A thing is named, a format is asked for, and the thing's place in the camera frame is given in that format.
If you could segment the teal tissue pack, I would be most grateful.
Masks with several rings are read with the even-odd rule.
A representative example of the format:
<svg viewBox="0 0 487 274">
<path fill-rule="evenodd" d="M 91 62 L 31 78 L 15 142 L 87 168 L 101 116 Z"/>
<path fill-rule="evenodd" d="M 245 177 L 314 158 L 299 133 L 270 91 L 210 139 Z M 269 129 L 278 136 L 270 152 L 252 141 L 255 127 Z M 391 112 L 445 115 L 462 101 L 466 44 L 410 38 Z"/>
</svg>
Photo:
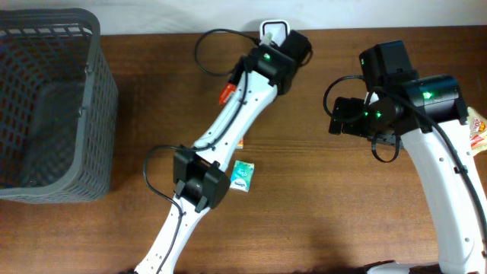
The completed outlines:
<svg viewBox="0 0 487 274">
<path fill-rule="evenodd" d="M 230 188 L 248 193 L 255 165 L 244 161 L 235 161 L 231 174 Z"/>
</svg>

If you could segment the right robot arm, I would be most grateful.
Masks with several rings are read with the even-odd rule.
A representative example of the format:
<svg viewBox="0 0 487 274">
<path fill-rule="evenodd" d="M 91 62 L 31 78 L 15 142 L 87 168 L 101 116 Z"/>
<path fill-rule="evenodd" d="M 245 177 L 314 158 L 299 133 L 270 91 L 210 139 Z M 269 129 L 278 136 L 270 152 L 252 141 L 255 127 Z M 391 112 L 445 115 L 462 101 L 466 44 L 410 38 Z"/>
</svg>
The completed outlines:
<svg viewBox="0 0 487 274">
<path fill-rule="evenodd" d="M 435 263 L 395 260 L 363 266 L 363 273 L 484 273 L 486 197 L 469 143 L 467 107 L 449 75 L 418 78 L 361 75 L 364 99 L 336 99 L 330 133 L 406 149 L 420 177 L 438 241 Z"/>
</svg>

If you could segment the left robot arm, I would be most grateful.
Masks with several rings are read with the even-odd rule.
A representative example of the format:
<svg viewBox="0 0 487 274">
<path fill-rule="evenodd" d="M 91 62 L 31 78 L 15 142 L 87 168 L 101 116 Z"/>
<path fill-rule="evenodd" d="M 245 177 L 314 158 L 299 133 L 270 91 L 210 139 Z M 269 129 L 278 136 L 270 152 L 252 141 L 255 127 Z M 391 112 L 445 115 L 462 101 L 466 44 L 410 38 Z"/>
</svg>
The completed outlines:
<svg viewBox="0 0 487 274">
<path fill-rule="evenodd" d="M 277 96 L 286 93 L 301 59 L 293 49 L 257 46 L 239 59 L 228 78 L 229 101 L 192 146 L 174 147 L 174 195 L 167 219 L 137 273 L 172 273 L 200 220 L 230 187 L 226 170 L 237 143 Z"/>
</svg>

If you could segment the yellow snack bag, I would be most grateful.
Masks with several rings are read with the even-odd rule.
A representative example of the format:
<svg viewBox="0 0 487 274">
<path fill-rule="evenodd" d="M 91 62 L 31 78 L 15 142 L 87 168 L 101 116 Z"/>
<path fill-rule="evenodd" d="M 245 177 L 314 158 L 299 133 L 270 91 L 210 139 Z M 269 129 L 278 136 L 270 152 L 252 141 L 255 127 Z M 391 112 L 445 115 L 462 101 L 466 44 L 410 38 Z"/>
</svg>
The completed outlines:
<svg viewBox="0 0 487 274">
<path fill-rule="evenodd" d="M 470 129 L 470 146 L 473 156 L 486 150 L 486 118 L 472 107 L 467 107 Z"/>
</svg>

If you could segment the orange tissue pack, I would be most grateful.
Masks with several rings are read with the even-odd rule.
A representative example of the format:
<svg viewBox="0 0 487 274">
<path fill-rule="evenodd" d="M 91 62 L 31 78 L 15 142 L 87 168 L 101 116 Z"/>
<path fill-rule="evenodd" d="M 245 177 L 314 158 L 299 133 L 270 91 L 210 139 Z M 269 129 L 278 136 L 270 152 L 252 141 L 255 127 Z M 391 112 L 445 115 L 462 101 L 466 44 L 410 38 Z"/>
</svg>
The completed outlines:
<svg viewBox="0 0 487 274">
<path fill-rule="evenodd" d="M 243 149 L 244 148 L 244 139 L 241 139 L 238 143 L 237 143 L 237 149 Z"/>
</svg>

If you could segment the red candy bag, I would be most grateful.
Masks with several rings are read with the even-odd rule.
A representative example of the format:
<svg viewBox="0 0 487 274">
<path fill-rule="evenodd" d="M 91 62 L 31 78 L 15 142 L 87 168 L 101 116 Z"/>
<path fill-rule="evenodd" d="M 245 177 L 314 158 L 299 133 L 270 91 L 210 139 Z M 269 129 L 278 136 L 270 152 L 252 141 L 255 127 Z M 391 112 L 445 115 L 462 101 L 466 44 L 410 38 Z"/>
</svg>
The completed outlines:
<svg viewBox="0 0 487 274">
<path fill-rule="evenodd" d="M 219 105 L 224 105 L 228 102 L 228 100 L 231 98 L 233 93 L 236 91 L 237 86 L 235 84 L 232 84 L 228 82 L 224 88 L 222 89 L 219 98 L 218 98 L 218 104 Z"/>
</svg>

